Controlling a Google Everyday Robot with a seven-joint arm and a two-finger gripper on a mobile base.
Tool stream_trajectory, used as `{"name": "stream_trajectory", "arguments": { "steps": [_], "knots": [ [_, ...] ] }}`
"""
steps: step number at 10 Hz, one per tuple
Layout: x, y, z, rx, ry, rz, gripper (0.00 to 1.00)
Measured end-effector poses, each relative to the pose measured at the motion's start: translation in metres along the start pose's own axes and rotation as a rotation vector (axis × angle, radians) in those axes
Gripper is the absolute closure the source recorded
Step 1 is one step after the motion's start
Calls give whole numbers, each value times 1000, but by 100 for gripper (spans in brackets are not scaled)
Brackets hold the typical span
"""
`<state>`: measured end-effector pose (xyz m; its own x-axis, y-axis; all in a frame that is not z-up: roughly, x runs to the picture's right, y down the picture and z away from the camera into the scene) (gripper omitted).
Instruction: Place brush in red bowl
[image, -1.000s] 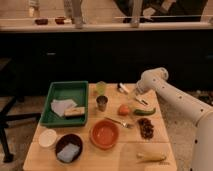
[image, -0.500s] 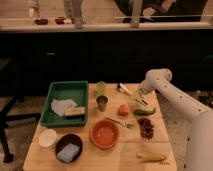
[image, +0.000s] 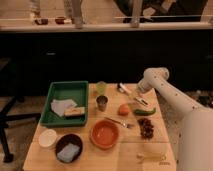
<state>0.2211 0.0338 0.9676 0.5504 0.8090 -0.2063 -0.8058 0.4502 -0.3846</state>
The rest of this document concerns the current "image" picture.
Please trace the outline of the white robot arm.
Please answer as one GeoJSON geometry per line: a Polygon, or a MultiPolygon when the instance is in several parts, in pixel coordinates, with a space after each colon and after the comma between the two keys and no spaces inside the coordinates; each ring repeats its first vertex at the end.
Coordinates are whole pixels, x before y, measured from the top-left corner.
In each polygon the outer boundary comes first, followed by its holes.
{"type": "Polygon", "coordinates": [[[213,109],[168,83],[168,78],[167,68],[147,68],[137,90],[154,88],[181,116],[176,171],[213,171],[213,109]]]}

